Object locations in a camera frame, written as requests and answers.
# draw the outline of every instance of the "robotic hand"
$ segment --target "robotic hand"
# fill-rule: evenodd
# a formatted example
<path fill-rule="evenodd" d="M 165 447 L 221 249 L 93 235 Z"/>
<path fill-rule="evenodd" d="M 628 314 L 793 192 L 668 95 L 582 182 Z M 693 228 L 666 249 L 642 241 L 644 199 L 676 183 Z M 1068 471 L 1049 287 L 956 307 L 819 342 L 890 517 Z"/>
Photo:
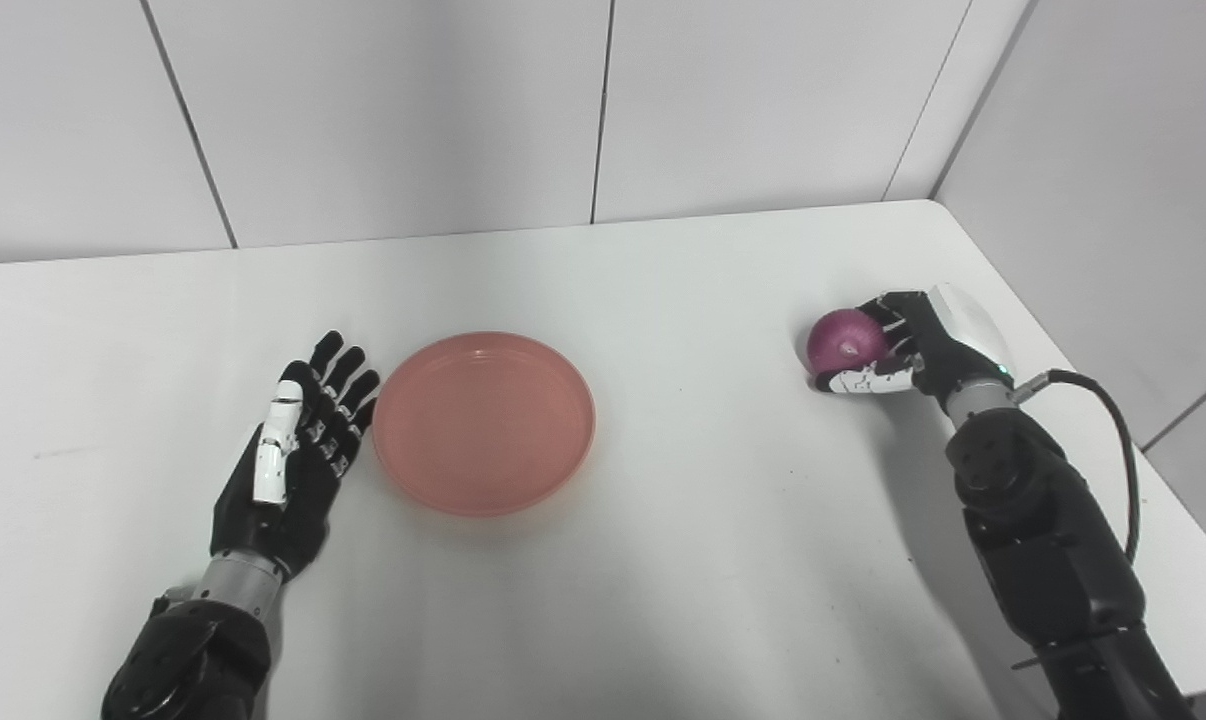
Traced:
<path fill-rule="evenodd" d="M 201 581 L 192 597 L 169 591 L 154 601 L 106 689 L 103 720 L 251 716 L 271 662 L 263 620 L 283 583 L 320 555 L 328 511 L 371 422 L 379 377 L 365 370 L 350 382 L 364 351 L 343 345 L 329 332 L 309 363 L 283 370 L 216 501 Z"/>
<path fill-rule="evenodd" d="M 862 368 L 818 373 L 814 385 L 839 393 L 915 388 L 949 415 L 955 434 L 946 457 L 968 538 L 1005 620 L 1034 649 L 1031 665 L 1042 665 L 1061 716 L 1192 720 L 1146 633 L 1130 554 L 1061 447 L 1018 406 L 1073 373 L 1050 370 L 1014 388 L 997 328 L 953 287 L 888 292 L 859 310 L 878 323 L 892 352 Z M 1120 437 L 1130 451 L 1122 423 Z"/>

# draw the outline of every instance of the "table surface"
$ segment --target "table surface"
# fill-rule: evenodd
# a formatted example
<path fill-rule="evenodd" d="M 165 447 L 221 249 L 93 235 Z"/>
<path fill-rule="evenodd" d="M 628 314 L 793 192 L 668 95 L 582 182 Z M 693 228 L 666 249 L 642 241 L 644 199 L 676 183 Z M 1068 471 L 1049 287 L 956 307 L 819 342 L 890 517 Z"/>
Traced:
<path fill-rule="evenodd" d="M 796 352 L 824 311 L 942 281 L 1024 377 L 1065 363 L 930 201 L 0 265 L 0 716 L 95 716 L 150 598 L 206 564 L 279 370 L 335 327 L 382 373 L 453 333 L 538 338 L 598 433 L 503 519 L 417 507 L 362 455 L 283 592 L 270 718 L 1047 718 L 939 411 L 815 396 Z M 1103 410 L 1028 410 L 1122 532 Z M 1206 691 L 1206 537 L 1141 473 L 1151 633 Z"/>

